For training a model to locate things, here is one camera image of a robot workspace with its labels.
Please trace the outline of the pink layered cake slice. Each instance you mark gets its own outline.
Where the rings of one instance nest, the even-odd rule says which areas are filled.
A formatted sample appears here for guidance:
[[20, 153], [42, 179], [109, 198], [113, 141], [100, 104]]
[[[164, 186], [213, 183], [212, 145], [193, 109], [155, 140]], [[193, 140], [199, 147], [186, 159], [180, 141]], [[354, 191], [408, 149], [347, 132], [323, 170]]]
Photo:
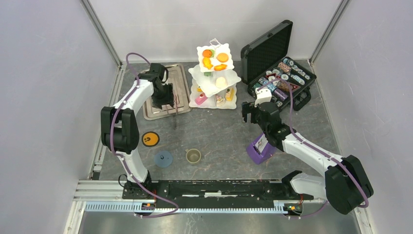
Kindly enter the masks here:
[[208, 99], [208, 97], [205, 95], [205, 93], [200, 93], [200, 95], [195, 99], [195, 103], [196, 103], [197, 105], [201, 105], [201, 104], [203, 104], [207, 99]]

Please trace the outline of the yellow rectangular cake slice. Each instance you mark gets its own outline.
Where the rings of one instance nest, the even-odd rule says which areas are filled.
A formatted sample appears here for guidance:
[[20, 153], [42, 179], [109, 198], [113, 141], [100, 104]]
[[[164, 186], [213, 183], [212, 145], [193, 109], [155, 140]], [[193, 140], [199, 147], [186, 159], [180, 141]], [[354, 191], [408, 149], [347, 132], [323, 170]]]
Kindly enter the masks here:
[[232, 101], [234, 98], [235, 90], [233, 87], [228, 87], [225, 92], [225, 100]]

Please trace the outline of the white sprinkle cake slice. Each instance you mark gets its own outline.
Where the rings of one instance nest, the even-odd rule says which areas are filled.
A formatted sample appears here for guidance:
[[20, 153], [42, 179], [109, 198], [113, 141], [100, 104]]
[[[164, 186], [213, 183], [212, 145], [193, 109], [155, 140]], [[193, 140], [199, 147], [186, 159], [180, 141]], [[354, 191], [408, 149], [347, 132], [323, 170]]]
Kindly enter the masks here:
[[226, 99], [225, 99], [224, 97], [222, 97], [222, 96], [219, 95], [219, 94], [216, 94], [216, 95], [215, 95], [215, 105], [216, 105], [217, 107], [224, 105], [225, 102], [226, 102]]

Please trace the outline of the white three-tier cake stand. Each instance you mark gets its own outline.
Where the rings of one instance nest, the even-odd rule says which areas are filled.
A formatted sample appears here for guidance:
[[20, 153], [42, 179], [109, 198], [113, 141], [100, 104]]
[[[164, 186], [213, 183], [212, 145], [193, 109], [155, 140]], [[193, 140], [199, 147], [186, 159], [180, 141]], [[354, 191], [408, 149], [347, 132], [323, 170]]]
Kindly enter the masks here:
[[[202, 60], [202, 52], [205, 49], [212, 49], [215, 50], [214, 57], [210, 57], [211, 63], [213, 67], [220, 64], [226, 64], [227, 68], [222, 71], [214, 71], [214, 68], [208, 70], [203, 66]], [[221, 63], [216, 59], [216, 56], [219, 53], [227, 53], [229, 55], [229, 60], [225, 63]], [[236, 85], [241, 81], [241, 78], [238, 74], [234, 71], [234, 61], [232, 59], [231, 50], [229, 48], [228, 43], [220, 43], [217, 39], [212, 39], [209, 41], [209, 45], [205, 46], [198, 46], [197, 47], [197, 58], [198, 64], [192, 68], [188, 69], [188, 72], [192, 76], [192, 86], [190, 88], [190, 97], [189, 97], [189, 106], [191, 108], [208, 108], [208, 109], [236, 109], [236, 101], [237, 101], [237, 88]], [[204, 72], [212, 72], [211, 77], [205, 77]], [[225, 77], [227, 80], [227, 87], [226, 88], [217, 88], [215, 86], [215, 80], [218, 77]], [[201, 92], [197, 91], [197, 87], [200, 86], [202, 89], [202, 93], [208, 97], [208, 99], [201, 105], [197, 105], [195, 103], [195, 99], [200, 95]], [[226, 101], [224, 105], [217, 107], [215, 105], [215, 95], [219, 94], [223, 98], [225, 98], [225, 92], [228, 87], [233, 87], [235, 90], [234, 98], [232, 101]]]

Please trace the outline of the orange fish cookie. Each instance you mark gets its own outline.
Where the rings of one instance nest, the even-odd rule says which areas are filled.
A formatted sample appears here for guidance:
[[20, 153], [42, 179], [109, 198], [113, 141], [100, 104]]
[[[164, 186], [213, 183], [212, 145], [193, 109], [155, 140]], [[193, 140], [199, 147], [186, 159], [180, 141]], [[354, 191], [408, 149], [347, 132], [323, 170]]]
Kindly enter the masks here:
[[222, 71], [222, 70], [225, 70], [227, 68], [227, 65], [226, 64], [220, 64], [220, 65], [214, 66], [213, 68], [214, 68], [214, 71]]
[[203, 66], [210, 70], [213, 68], [213, 64], [211, 63], [210, 57], [204, 57], [202, 60]]

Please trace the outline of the cream round cake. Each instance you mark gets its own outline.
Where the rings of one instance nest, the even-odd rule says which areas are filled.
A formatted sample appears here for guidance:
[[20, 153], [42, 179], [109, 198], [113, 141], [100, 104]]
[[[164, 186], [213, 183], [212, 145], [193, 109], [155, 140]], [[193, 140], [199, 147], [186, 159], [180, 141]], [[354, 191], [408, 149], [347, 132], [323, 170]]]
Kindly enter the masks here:
[[220, 88], [220, 89], [226, 88], [226, 87], [227, 87], [227, 80], [226, 80], [226, 78], [225, 78], [225, 77], [218, 77], [218, 78], [215, 80], [215, 86], [216, 86], [217, 88]]

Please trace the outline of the orange macaron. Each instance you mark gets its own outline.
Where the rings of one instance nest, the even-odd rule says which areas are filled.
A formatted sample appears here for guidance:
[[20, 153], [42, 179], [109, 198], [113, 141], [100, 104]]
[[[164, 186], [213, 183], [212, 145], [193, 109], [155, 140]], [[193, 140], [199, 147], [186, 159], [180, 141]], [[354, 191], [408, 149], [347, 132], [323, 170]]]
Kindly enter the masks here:
[[221, 63], [225, 63], [229, 60], [229, 55], [227, 53], [219, 53], [216, 59]]
[[205, 58], [210, 58], [210, 57], [211, 57], [211, 51], [210, 51], [210, 49], [205, 49], [205, 50], [202, 52], [202, 56], [205, 57]]

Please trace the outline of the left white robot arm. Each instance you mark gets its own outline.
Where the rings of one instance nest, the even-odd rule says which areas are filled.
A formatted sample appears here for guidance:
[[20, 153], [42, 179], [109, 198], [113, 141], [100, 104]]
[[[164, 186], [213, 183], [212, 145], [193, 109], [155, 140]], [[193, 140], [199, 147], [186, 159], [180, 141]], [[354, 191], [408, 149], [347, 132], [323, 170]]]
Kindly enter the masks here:
[[153, 185], [137, 149], [141, 138], [136, 114], [149, 98], [157, 108], [175, 106], [173, 85], [166, 82], [168, 76], [164, 65], [152, 63], [148, 71], [138, 74], [120, 101], [103, 107], [100, 114], [102, 144], [119, 158], [127, 179], [136, 183], [134, 192], [143, 199], [152, 195]]

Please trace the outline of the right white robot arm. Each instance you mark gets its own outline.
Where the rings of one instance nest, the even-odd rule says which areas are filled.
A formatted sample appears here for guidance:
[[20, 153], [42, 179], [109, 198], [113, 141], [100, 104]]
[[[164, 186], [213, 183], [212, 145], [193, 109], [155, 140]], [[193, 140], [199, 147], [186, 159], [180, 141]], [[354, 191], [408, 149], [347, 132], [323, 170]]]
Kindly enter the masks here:
[[321, 198], [343, 215], [357, 207], [368, 207], [374, 189], [356, 156], [340, 156], [305, 139], [282, 122], [278, 107], [273, 102], [243, 102], [242, 118], [244, 122], [249, 120], [258, 124], [262, 130], [261, 136], [246, 149], [255, 163], [262, 163], [279, 150], [318, 172], [318, 176], [302, 171], [285, 176], [281, 186], [284, 197], [294, 199], [299, 194], [307, 194]]

